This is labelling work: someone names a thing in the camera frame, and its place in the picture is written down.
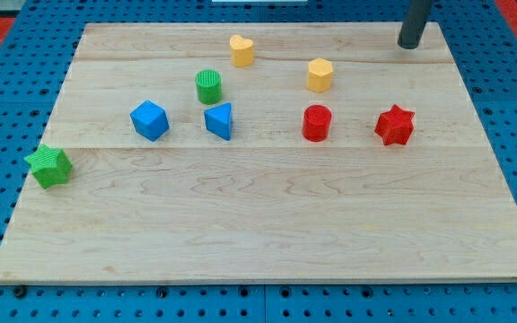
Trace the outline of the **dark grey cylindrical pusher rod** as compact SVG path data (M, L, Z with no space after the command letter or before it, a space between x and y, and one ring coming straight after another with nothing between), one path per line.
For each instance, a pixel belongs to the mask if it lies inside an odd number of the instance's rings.
M421 41L425 25L432 11L433 0L410 0L402 22L398 45L403 49L416 49Z

